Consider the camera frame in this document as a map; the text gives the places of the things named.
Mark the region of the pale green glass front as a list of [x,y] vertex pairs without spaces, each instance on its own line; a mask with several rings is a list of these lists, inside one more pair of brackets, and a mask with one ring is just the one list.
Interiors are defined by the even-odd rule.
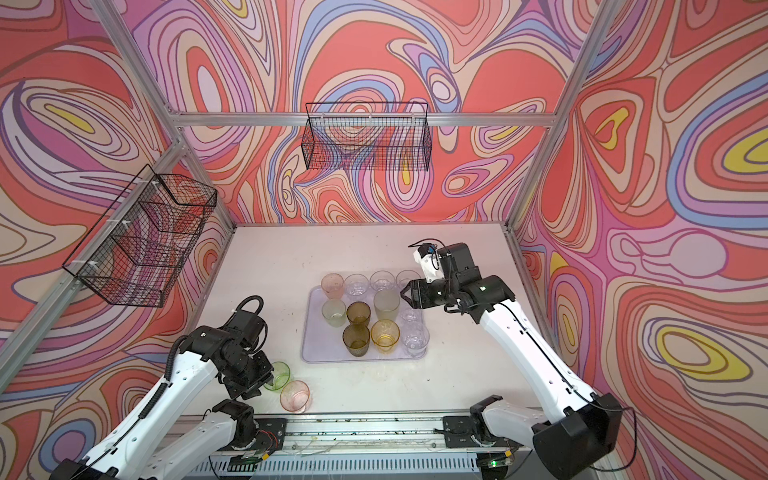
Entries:
[[395,321],[398,316],[401,298],[394,289],[378,291],[374,296],[374,310],[378,320]]

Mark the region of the dark olive glass front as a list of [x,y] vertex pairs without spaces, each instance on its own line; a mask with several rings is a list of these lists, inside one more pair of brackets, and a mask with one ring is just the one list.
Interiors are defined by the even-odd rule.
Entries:
[[342,341],[354,357],[363,357],[369,349],[370,331],[366,325],[350,324],[342,333]]

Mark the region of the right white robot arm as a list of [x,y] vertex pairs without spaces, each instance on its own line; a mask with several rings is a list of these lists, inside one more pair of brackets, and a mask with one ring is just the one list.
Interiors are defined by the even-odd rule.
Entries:
[[468,437],[481,444],[510,440],[533,450],[556,479],[572,479],[610,454],[624,409],[599,395],[554,352],[528,320],[513,291],[496,275],[484,276],[464,243],[433,238],[411,244],[422,277],[400,291],[413,309],[440,307],[468,315],[511,357],[540,403],[520,407],[491,395],[470,409]]

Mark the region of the yellow glass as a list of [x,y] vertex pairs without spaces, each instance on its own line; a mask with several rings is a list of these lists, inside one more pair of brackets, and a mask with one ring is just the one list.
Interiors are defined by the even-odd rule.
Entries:
[[392,353],[400,339],[400,328],[389,319],[378,320],[370,331],[371,341],[383,354]]

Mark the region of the small clear glass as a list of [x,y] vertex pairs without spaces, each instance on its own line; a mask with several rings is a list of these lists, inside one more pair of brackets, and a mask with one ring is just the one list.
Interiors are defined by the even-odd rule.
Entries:
[[402,325],[406,325],[412,322],[421,323],[423,321],[423,316],[418,310],[406,308],[399,313],[398,321]]

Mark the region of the dark olive glass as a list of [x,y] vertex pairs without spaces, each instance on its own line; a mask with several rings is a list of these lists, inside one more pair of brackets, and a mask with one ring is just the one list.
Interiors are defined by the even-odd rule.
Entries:
[[354,357],[363,357],[369,349],[370,331],[366,325],[350,324],[342,333],[342,341]]
[[346,316],[351,325],[367,327],[370,323],[371,308],[363,301],[355,301],[346,309]]

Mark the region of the dark olive glass back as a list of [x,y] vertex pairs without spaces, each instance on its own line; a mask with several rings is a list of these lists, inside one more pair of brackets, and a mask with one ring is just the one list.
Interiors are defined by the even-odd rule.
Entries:
[[346,316],[351,325],[367,327],[370,323],[371,308],[363,301],[355,301],[346,309]]

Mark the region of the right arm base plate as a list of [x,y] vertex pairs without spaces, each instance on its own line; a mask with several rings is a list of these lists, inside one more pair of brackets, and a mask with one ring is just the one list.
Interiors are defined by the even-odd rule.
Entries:
[[480,426],[470,415],[451,415],[442,418],[442,426],[434,432],[442,435],[448,448],[508,448],[516,451],[522,445],[504,438],[497,437]]

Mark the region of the lavender plastic tray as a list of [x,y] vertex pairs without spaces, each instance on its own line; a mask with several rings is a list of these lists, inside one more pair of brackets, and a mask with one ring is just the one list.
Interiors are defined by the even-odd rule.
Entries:
[[[376,312],[374,310],[374,296],[373,290],[368,292],[360,298],[350,298],[347,295],[343,295],[340,299],[348,307],[355,301],[366,302],[371,308],[370,323],[367,326],[369,331],[373,325],[378,321]],[[323,304],[329,300],[321,287],[318,286],[311,290],[309,294],[309,300],[307,304],[307,314],[305,322],[304,337],[301,347],[301,357],[307,363],[320,364],[320,363],[348,363],[348,362],[361,362],[361,361],[397,361],[397,360],[417,360],[411,358],[405,351],[401,341],[401,329],[403,325],[398,321],[399,313],[409,308],[406,305],[399,307],[399,312],[395,322],[400,328],[400,339],[397,343],[395,350],[389,354],[383,354],[377,350],[373,342],[371,341],[368,352],[363,357],[354,357],[346,349],[342,341],[342,333],[344,329],[350,325],[348,319],[347,323],[341,327],[331,327],[323,318],[321,308]]]

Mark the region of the light green glass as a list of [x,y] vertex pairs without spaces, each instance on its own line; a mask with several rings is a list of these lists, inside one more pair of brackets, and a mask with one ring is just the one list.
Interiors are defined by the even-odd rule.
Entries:
[[346,304],[342,300],[329,299],[323,304],[321,313],[331,327],[338,328],[347,323],[346,310]]

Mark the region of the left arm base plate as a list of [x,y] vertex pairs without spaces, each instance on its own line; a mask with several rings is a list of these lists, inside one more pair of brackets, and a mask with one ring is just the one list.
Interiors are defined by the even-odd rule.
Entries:
[[217,450],[253,450],[273,454],[283,449],[287,424],[286,418],[278,417],[235,420],[232,438]]

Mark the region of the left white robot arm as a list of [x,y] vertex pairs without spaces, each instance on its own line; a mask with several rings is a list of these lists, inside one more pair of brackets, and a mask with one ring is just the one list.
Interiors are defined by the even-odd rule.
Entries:
[[[259,311],[237,307],[219,327],[179,337],[165,371],[128,416],[80,460],[63,460],[53,479],[182,479],[221,448],[248,450],[260,429],[247,400],[273,378],[263,348],[268,326]],[[227,396],[204,420],[164,449],[158,446],[211,382]]]

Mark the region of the peach pink glass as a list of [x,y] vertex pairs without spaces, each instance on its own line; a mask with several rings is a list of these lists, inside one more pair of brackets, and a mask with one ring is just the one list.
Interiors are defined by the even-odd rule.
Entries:
[[321,289],[328,299],[340,300],[345,293],[345,279],[338,273],[326,274],[321,280]]

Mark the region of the aluminium front rail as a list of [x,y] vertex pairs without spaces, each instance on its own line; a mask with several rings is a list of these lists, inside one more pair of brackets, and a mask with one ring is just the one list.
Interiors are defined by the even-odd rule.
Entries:
[[305,446],[328,443],[344,448],[398,449],[428,448],[493,451],[501,448],[448,448],[442,435],[434,432],[442,426],[436,413],[391,414],[373,416],[292,416],[288,421],[285,442],[302,440]]

